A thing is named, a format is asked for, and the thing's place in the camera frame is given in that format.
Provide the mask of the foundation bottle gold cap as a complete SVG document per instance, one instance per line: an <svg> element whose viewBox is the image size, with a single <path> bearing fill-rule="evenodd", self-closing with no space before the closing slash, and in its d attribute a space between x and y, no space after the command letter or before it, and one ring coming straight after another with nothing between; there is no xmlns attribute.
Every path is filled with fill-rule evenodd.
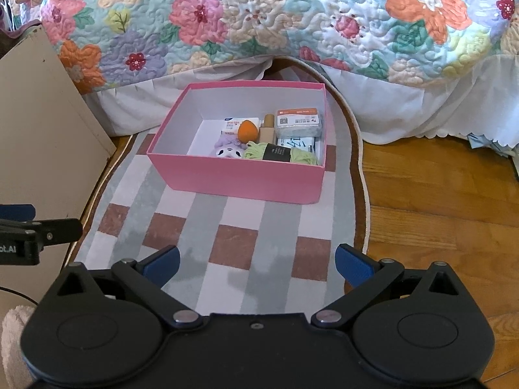
<svg viewBox="0 0 519 389"><path fill-rule="evenodd" d="M259 128L258 143L276 144L275 116L267 114Z"/></svg>

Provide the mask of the orange makeup sponge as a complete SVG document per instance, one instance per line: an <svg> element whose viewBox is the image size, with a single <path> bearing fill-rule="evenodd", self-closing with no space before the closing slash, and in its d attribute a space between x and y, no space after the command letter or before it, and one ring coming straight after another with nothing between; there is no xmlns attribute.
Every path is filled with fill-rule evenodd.
<svg viewBox="0 0 519 389"><path fill-rule="evenodd" d="M237 129L237 138L242 144L256 142L259 137L259 126L252 120L244 120Z"/></svg>

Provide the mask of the beige cabinet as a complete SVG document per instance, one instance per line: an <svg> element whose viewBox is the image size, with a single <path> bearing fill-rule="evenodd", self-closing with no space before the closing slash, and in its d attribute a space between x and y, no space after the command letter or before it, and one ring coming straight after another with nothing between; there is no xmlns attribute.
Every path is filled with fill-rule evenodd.
<svg viewBox="0 0 519 389"><path fill-rule="evenodd" d="M115 145L42 26L11 36L1 58L1 203L36 219L80 218Z"/></svg>

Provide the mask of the white fluffy slipper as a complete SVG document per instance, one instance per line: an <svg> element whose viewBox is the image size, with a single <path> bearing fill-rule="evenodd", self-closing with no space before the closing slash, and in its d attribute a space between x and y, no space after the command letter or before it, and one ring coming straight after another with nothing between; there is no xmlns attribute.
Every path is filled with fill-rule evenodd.
<svg viewBox="0 0 519 389"><path fill-rule="evenodd" d="M15 306L1 317L1 388L24 389L34 382L20 346L34 310L33 306Z"/></svg>

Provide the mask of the checkered oval rug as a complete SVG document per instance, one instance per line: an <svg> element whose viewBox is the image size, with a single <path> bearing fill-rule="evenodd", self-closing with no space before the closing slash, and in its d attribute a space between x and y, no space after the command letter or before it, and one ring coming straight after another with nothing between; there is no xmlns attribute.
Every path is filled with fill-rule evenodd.
<svg viewBox="0 0 519 389"><path fill-rule="evenodd" d="M312 315L344 292L335 267L341 244L365 251L369 207L356 119L312 66L277 59L265 81L321 83L328 104L319 201L293 204L174 190L147 155L158 128L137 136L117 168L78 249L105 270L174 245L179 271L162 287L194 311Z"/></svg>

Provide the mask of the small white tissue pack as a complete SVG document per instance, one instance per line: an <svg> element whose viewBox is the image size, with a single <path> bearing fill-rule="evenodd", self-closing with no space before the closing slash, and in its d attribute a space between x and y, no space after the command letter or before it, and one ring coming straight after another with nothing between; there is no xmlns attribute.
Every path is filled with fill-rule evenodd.
<svg viewBox="0 0 519 389"><path fill-rule="evenodd" d="M259 118L239 118L239 117L232 117L232 118L226 118L223 121L223 126L221 128L221 134L222 135L236 135L238 133L238 129L240 128L240 125L244 121L249 121L253 125L256 126L256 128L259 128L260 126L260 120Z"/></svg>

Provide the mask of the green yarn ball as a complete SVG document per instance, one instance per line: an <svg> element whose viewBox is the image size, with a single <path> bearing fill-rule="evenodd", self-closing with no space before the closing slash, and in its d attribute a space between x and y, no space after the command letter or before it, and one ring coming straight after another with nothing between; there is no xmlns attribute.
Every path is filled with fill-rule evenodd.
<svg viewBox="0 0 519 389"><path fill-rule="evenodd" d="M303 165L317 166L317 157L310 152L296 147L283 147L272 143L255 143L249 141L243 158L247 160L264 160L272 162L290 162Z"/></svg>

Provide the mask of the purple plush toy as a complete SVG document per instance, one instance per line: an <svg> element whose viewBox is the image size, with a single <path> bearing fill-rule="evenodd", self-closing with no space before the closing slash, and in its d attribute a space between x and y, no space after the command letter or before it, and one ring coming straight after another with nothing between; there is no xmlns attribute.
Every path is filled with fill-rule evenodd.
<svg viewBox="0 0 519 389"><path fill-rule="evenodd" d="M242 159L247 145L237 135L222 134L216 141L210 155L219 158Z"/></svg>

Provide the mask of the blue white wipes pack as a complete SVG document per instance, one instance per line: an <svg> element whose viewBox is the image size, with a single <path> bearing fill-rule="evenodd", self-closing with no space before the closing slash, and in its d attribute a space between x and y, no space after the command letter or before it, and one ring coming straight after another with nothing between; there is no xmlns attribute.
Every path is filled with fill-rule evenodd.
<svg viewBox="0 0 519 389"><path fill-rule="evenodd" d="M278 146L288 147L290 149L296 148L308 153L312 153L313 155L316 155L318 152L318 150L316 150L316 145L318 143L319 141L314 137L288 137L277 139Z"/></svg>

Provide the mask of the floral quilt bedspread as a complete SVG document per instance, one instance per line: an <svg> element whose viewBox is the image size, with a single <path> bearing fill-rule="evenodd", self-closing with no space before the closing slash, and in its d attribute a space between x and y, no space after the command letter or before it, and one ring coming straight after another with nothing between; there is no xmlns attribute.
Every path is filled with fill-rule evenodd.
<svg viewBox="0 0 519 389"><path fill-rule="evenodd" d="M78 90L287 55L409 86L518 53L518 0L8 0Z"/></svg>

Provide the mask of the papers under bed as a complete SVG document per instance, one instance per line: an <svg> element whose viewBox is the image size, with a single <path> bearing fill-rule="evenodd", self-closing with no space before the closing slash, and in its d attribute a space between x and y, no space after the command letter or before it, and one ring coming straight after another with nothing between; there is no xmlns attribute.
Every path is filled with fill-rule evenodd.
<svg viewBox="0 0 519 389"><path fill-rule="evenodd" d="M468 134L466 136L466 139L467 141L469 141L469 144L472 149L486 147L490 148L498 155L503 157L518 157L517 145L515 145L514 147L510 147L507 145L503 146L499 144L497 141L487 139L485 135Z"/></svg>

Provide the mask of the pink storage box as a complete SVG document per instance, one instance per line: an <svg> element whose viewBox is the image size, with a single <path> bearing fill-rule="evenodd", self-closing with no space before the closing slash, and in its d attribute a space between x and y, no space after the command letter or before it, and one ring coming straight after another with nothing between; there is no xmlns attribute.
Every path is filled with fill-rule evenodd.
<svg viewBox="0 0 519 389"><path fill-rule="evenodd" d="M191 83L166 115L147 155L174 190L314 204L325 175L325 138L317 143L317 166L211 154L227 118L263 119L282 109L301 108L315 108L325 120L325 86L277 81Z"/></svg>

